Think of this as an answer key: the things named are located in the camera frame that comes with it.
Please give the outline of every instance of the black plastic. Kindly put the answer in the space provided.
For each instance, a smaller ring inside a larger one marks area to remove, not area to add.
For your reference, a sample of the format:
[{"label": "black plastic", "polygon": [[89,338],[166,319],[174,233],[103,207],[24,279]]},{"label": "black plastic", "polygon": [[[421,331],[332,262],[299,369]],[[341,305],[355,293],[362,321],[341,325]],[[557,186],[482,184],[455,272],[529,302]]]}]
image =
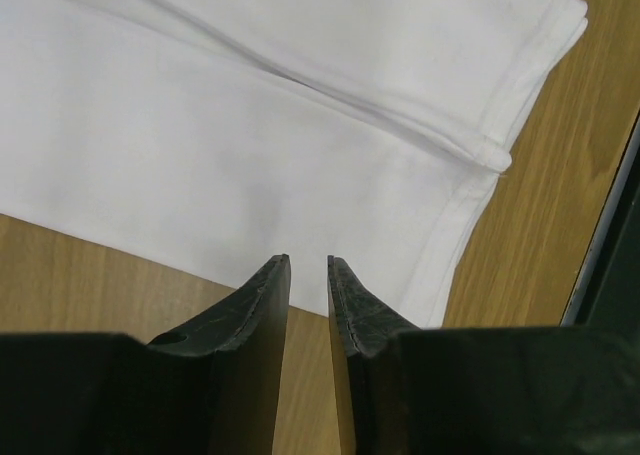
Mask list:
[{"label": "black plastic", "polygon": [[290,265],[145,346],[123,334],[0,337],[0,453],[271,454]]},{"label": "black plastic", "polygon": [[623,336],[640,353],[640,155],[636,155],[576,324]]},{"label": "black plastic", "polygon": [[640,359],[587,328],[419,330],[329,260],[343,453],[640,453]]}]

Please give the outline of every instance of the white fabric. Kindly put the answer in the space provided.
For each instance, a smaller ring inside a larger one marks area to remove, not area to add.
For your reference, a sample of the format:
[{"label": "white fabric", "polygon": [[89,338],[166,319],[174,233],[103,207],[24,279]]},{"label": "white fabric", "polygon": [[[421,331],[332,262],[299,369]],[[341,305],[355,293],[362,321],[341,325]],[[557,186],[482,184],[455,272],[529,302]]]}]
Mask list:
[{"label": "white fabric", "polygon": [[578,0],[78,1],[0,0],[0,212],[232,286],[289,253],[318,313],[339,255],[429,326],[586,27]]}]

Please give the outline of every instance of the white towel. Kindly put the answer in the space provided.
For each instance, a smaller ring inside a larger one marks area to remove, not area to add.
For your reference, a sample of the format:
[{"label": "white towel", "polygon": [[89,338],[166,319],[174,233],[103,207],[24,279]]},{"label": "white towel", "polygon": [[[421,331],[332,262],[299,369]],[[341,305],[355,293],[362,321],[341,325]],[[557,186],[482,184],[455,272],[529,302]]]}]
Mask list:
[{"label": "white towel", "polygon": [[429,326],[586,26],[578,0],[82,1],[154,30],[0,0],[1,212],[232,286],[287,252],[318,313],[340,255]]}]

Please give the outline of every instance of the wooden surface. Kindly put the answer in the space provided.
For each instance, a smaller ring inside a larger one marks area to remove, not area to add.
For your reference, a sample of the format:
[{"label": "wooden surface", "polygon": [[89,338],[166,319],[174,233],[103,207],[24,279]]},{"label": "wooden surface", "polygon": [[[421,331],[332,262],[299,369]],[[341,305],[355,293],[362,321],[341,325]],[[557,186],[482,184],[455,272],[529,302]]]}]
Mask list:
[{"label": "wooden surface", "polygon": [[[554,324],[561,317],[640,106],[637,0],[587,1],[590,26],[550,77],[514,166],[474,233],[447,325]],[[121,330],[148,341],[227,293],[0,217],[2,331]],[[338,453],[327,323],[290,311],[277,455]]]}]

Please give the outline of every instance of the black object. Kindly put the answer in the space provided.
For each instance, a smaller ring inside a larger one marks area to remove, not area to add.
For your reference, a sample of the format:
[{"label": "black object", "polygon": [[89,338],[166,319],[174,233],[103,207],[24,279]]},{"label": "black object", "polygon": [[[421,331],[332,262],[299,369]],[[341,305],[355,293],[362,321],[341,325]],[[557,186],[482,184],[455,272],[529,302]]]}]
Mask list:
[{"label": "black object", "polygon": [[419,330],[329,259],[343,454],[640,453],[640,360],[587,328]]},{"label": "black object", "polygon": [[616,332],[640,353],[640,156],[635,154],[575,323]]},{"label": "black object", "polygon": [[290,265],[145,346],[123,334],[0,337],[0,453],[271,454]]}]

